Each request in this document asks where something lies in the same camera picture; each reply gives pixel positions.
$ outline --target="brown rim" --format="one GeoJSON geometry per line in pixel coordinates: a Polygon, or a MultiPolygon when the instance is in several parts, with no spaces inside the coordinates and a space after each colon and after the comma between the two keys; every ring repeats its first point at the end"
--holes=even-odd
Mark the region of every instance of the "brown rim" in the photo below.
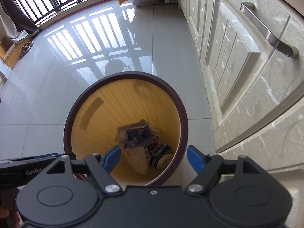
{"type": "Polygon", "coordinates": [[[88,87],[75,101],[74,105],[72,106],[69,112],[69,115],[67,116],[67,120],[64,127],[64,134],[63,134],[64,151],[66,153],[72,152],[71,134],[72,134],[73,123],[80,107],[88,99],[88,97],[91,96],[99,88],[105,86],[106,84],[124,79],[136,79],[136,80],[148,81],[160,87],[169,95],[169,97],[172,99],[172,101],[176,106],[180,119],[180,125],[181,125],[180,141],[177,147],[177,151],[169,166],[156,179],[148,183],[148,185],[160,185],[164,183],[172,175],[172,173],[175,171],[175,169],[177,168],[178,164],[180,163],[184,155],[188,141],[188,118],[183,102],[181,101],[176,91],[167,82],[163,81],[162,79],[152,74],[138,72],[138,71],[121,72],[107,76],[99,81],[96,81],[94,84],[88,87]]]}

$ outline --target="can lid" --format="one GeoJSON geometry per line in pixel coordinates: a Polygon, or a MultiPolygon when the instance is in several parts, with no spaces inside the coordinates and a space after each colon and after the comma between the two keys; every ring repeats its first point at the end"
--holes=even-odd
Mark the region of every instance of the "can lid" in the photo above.
{"type": "Polygon", "coordinates": [[[160,158],[160,160],[157,163],[157,169],[165,169],[173,159],[174,154],[165,154],[160,158]]]}

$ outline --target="silver handle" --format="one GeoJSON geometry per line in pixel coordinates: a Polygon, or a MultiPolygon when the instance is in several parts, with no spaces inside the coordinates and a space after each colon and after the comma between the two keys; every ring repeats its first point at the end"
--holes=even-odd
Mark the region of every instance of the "silver handle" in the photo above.
{"type": "Polygon", "coordinates": [[[294,46],[290,46],[279,40],[273,33],[265,26],[263,22],[253,13],[254,4],[251,2],[242,2],[241,11],[245,16],[257,27],[266,40],[279,52],[292,58],[298,57],[298,50],[294,46]]]}

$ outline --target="pair of shoes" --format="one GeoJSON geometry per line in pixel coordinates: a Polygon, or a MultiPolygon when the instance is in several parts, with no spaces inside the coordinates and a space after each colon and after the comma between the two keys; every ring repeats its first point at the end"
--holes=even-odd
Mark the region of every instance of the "pair of shoes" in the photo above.
{"type": "Polygon", "coordinates": [[[33,44],[34,44],[34,42],[31,41],[31,42],[27,42],[23,45],[23,47],[21,48],[19,59],[21,59],[26,53],[28,53],[28,51],[31,49],[33,44]]]}

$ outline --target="brown curtain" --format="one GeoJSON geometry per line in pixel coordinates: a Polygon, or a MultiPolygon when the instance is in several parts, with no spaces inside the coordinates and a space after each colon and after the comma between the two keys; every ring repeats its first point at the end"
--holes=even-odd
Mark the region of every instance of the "brown curtain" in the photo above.
{"type": "Polygon", "coordinates": [[[29,35],[32,35],[31,37],[38,32],[38,28],[33,21],[12,0],[0,0],[0,3],[4,12],[14,22],[18,32],[25,30],[29,35]]]}

